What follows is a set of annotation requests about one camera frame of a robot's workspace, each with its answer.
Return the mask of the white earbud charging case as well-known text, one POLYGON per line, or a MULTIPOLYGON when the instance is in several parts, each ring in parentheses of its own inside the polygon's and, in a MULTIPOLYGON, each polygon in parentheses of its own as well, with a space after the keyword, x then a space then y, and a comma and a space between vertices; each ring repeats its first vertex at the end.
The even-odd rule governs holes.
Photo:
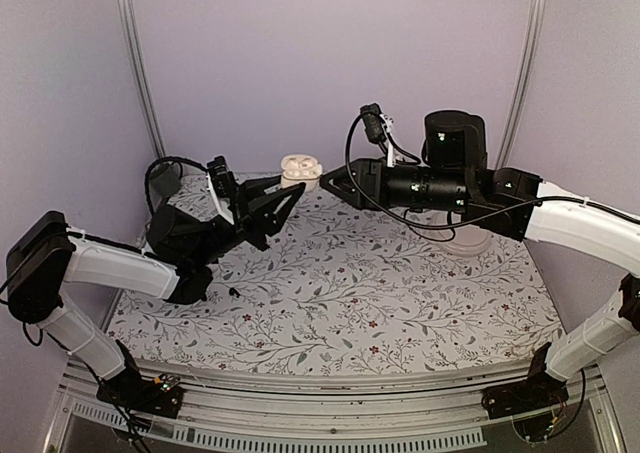
POLYGON ((282 188, 303 184, 305 191, 311 192, 319 186, 322 174, 323 166, 311 155, 292 154, 281 160, 282 188))

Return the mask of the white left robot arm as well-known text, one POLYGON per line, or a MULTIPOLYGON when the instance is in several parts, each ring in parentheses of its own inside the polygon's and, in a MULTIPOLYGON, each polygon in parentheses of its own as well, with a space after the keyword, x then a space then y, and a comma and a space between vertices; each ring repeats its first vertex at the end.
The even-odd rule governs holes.
POLYGON ((203 221, 162 205, 152 216, 144 250, 88 235, 62 213, 47 212, 7 255, 1 289, 10 314, 81 359, 126 406, 141 406, 149 388, 125 348, 100 331, 63 286, 102 285, 179 305, 202 301, 213 278, 211 264, 244 242, 267 250, 305 191, 302 183, 283 188, 276 177, 237 184, 230 174, 210 180, 208 188, 215 217, 203 221))

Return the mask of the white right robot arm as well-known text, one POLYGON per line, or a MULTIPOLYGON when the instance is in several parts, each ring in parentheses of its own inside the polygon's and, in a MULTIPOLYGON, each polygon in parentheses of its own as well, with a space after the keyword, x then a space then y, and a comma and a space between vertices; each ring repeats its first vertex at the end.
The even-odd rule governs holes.
POLYGON ((572 194, 515 168, 487 166, 484 120, 459 110, 425 116, 420 156, 397 162, 401 152, 391 119, 377 105, 363 107, 354 123, 385 152, 383 159, 353 160, 322 175, 321 187, 358 210, 377 210, 408 227, 420 225, 397 209, 427 209, 459 216, 457 227, 476 226, 515 241, 563 246, 626 271, 609 302, 579 327, 543 347, 517 388, 517 400, 537 409, 556 384, 639 333, 639 219, 572 194))

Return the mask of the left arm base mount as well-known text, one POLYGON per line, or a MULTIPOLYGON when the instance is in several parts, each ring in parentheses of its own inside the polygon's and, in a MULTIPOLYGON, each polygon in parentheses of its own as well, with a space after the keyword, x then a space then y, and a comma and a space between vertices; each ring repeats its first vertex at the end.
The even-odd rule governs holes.
POLYGON ((179 383, 178 377, 168 374, 144 379, 135 361, 126 357, 122 372, 100 380, 96 398, 123 410, 176 419, 184 397, 179 383))

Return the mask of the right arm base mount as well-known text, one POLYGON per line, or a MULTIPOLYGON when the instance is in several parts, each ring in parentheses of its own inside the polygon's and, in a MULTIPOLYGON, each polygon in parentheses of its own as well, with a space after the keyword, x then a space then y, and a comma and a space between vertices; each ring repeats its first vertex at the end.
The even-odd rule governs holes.
POLYGON ((569 399, 566 380, 557 380, 546 371, 550 347, 547 342, 534 353, 525 379, 482 391, 481 405, 490 419, 523 414, 569 399))

